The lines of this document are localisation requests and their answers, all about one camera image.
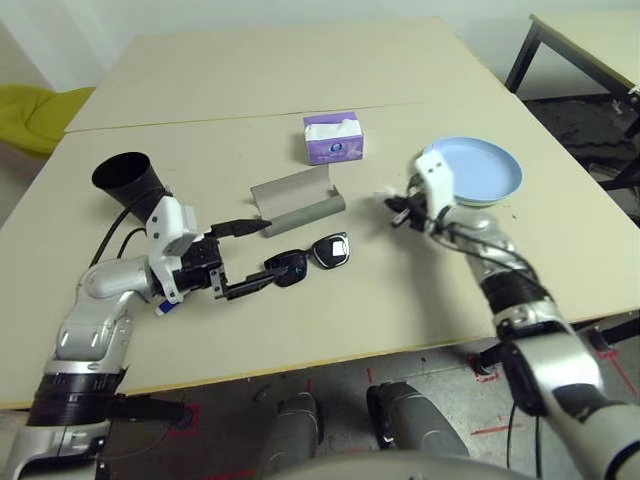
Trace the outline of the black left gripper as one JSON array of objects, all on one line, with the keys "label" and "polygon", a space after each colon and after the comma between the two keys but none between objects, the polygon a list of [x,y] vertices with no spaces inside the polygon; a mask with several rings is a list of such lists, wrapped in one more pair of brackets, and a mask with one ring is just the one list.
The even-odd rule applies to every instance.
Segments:
[{"label": "black left gripper", "polygon": [[257,291],[275,282],[288,268],[269,268],[254,273],[244,281],[226,285],[224,263],[217,238],[241,237],[262,231],[272,223],[261,218],[237,219],[211,226],[209,235],[191,244],[181,257],[181,268],[177,271],[177,287],[181,293],[211,289],[215,299],[233,300]]}]

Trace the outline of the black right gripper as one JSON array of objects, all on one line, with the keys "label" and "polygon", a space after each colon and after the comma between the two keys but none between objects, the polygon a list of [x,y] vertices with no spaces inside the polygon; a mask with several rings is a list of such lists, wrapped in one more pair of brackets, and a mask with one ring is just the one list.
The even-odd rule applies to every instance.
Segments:
[{"label": "black right gripper", "polygon": [[409,227],[419,233],[428,233],[433,226],[434,217],[427,211],[427,198],[423,190],[411,191],[406,197],[393,196],[384,200],[388,208],[408,208],[396,213],[392,225],[402,225],[407,220]]}]

